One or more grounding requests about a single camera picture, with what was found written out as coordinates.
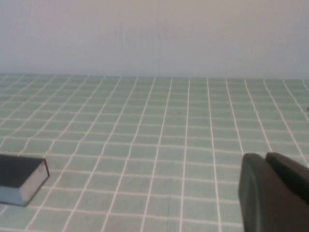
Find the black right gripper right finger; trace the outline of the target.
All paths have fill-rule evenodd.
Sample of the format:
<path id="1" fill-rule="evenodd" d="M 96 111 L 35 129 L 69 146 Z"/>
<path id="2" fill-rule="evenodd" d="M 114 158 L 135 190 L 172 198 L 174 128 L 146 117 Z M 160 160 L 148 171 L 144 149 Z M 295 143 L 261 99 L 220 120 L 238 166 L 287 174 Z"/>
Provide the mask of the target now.
<path id="1" fill-rule="evenodd" d="M 309 199 L 309 169 L 277 152 L 268 152 L 266 161 L 287 188 L 302 200 Z"/>

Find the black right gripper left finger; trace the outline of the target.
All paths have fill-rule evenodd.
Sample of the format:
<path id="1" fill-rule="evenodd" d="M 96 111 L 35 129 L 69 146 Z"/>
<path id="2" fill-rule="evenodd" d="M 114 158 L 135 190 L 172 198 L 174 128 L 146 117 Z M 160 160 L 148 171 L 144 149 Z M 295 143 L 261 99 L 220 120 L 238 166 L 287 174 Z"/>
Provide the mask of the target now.
<path id="1" fill-rule="evenodd" d="M 238 195 L 246 232 L 309 230 L 309 200 L 302 200 L 287 188 L 266 156 L 244 154 Z"/>

